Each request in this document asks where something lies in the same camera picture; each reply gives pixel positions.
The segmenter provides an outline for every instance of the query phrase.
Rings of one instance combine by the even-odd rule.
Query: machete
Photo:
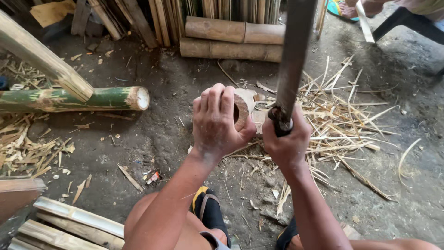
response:
[[[315,0],[288,0],[287,24],[275,106],[268,112],[278,137],[293,128],[291,114],[301,82],[307,46],[313,29]]]

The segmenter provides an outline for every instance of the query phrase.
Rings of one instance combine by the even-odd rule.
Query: dirt floor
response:
[[[396,5],[386,4],[382,14],[369,20],[372,29],[395,9]],[[28,134],[33,140],[49,127],[52,131],[45,136],[47,140],[73,137],[75,143],[75,152],[62,159],[63,168],[69,169],[71,174],[53,168],[43,175],[48,184],[44,196],[57,200],[67,191],[70,181],[76,187],[92,174],[91,187],[83,190],[75,206],[124,223],[132,206],[145,194],[159,191],[186,157],[193,144],[192,101],[217,82],[225,85],[231,82],[218,67],[217,60],[182,58],[177,47],[147,51],[140,39],[131,35],[109,42],[106,51],[114,50],[110,58],[104,53],[86,55],[85,48],[94,41],[100,40],[86,38],[84,43],[83,38],[65,35],[45,45],[64,57],[68,64],[77,67],[83,64],[79,74],[94,87],[146,87],[151,97],[148,110],[116,112],[135,117],[134,121],[99,117],[91,112],[51,114],[48,121],[36,122]],[[389,140],[399,148],[380,143],[382,150],[379,152],[364,149],[353,155],[366,161],[349,161],[379,189],[394,195],[394,201],[384,200],[344,166],[333,170],[334,162],[320,163],[317,168],[329,175],[330,183],[338,187],[333,190],[319,184],[333,214],[366,239],[418,238],[444,248],[444,82],[433,77],[444,66],[444,47],[405,27],[395,28],[377,44],[367,44],[359,24],[346,23],[329,14],[321,39],[312,39],[310,46],[305,71],[311,76],[318,77],[325,71],[327,56],[330,60],[327,78],[330,78],[341,68],[341,61],[355,54],[353,66],[343,72],[337,86],[346,86],[347,81],[354,80],[359,69],[364,69],[358,90],[396,87],[373,94],[359,93],[355,102],[389,101],[389,105],[370,106],[368,110],[380,112],[400,105],[407,112],[403,115],[395,109],[377,122],[396,126],[394,131],[402,136],[391,136]],[[80,53],[83,53],[80,61],[69,60]],[[103,59],[103,64],[98,65],[98,59]],[[244,79],[250,84],[260,81],[269,88],[277,87],[279,64],[226,60],[222,65],[235,81]],[[348,95],[340,91],[337,94]],[[90,129],[69,133],[75,129],[73,125],[92,122]],[[120,135],[116,145],[108,137],[111,125],[112,134]],[[403,166],[406,173],[413,174],[405,180],[412,187],[407,188],[400,184],[398,163],[402,153],[418,138],[422,140],[411,150]],[[264,154],[259,146],[251,151]],[[140,193],[117,164],[128,166],[131,175],[141,184],[144,184],[143,173],[149,170],[151,173],[159,171],[162,179],[151,185],[144,184],[144,192]],[[255,166],[260,169],[247,178]],[[52,179],[55,174],[59,179]],[[280,171],[271,171],[266,163],[230,158],[221,161],[204,184],[218,194],[228,232],[231,237],[235,235],[240,239],[243,249],[274,249],[277,234],[292,216],[293,202],[290,196],[283,215],[276,219],[269,215],[275,213],[276,206],[263,199],[274,198],[272,190],[280,192],[282,183]],[[73,197],[74,194],[70,194],[66,203],[70,204]],[[248,199],[262,211],[252,210]],[[359,222],[352,222],[352,216],[357,216]],[[0,233],[3,249],[24,218],[16,217],[3,226]],[[265,223],[261,231],[260,219]]]

